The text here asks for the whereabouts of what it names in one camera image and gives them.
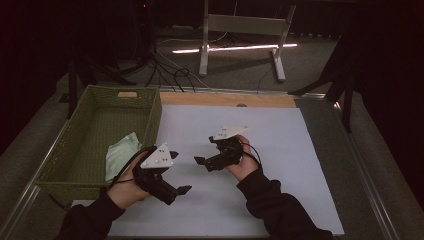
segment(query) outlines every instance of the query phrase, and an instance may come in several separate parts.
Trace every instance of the black sleeve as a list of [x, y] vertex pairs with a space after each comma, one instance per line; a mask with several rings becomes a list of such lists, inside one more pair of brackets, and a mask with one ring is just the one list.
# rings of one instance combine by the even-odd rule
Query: black sleeve
[[281, 193], [281, 184], [270, 181], [258, 169], [244, 178], [237, 187], [247, 199], [247, 209], [263, 219], [271, 239], [331, 240], [330, 231], [315, 226], [300, 202], [292, 195]]
[[120, 209], [106, 193], [90, 206], [73, 206], [66, 214], [57, 240], [105, 239], [112, 222], [125, 210]]

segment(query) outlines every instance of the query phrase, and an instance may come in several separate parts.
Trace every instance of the white cloth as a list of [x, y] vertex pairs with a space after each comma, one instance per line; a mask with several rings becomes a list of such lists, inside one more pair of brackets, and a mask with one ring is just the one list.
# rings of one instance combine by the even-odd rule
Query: white cloth
[[140, 150], [141, 144], [134, 132], [110, 145], [106, 154], [106, 182], [111, 182], [128, 160]]

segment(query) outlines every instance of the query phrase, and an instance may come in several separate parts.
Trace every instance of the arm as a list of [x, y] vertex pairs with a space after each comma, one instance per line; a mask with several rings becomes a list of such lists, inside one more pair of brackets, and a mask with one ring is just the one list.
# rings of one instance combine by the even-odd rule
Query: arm
[[[250, 153], [249, 141], [243, 150]], [[263, 219], [271, 238], [297, 240], [331, 240], [330, 231], [318, 229], [300, 202], [290, 194], [281, 193], [281, 184], [263, 175], [257, 163], [244, 155], [238, 165], [227, 169], [239, 180], [237, 187], [246, 197], [247, 209], [256, 218]]]
[[[144, 155], [141, 153], [135, 158], [118, 181], [133, 179], [132, 169]], [[141, 190], [134, 181], [115, 184], [109, 191], [101, 193], [90, 206], [73, 206], [66, 214], [56, 239], [105, 239], [112, 222], [124, 214], [126, 208], [148, 196], [149, 193]]]

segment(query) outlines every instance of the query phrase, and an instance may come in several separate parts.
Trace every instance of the wooden board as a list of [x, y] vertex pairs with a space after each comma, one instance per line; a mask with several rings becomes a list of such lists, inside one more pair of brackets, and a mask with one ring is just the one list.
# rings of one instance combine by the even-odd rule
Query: wooden board
[[248, 107], [296, 107], [293, 98], [289, 95], [161, 92], [160, 98], [162, 104], [177, 105], [237, 106], [244, 104]]

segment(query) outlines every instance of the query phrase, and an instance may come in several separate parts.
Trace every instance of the finger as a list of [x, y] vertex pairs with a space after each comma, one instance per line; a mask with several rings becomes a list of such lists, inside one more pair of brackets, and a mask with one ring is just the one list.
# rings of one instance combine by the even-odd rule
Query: finger
[[245, 138], [242, 135], [237, 135], [236, 137], [242, 143], [243, 151], [245, 151], [247, 153], [251, 153], [250, 152], [250, 142], [249, 142], [249, 139]]

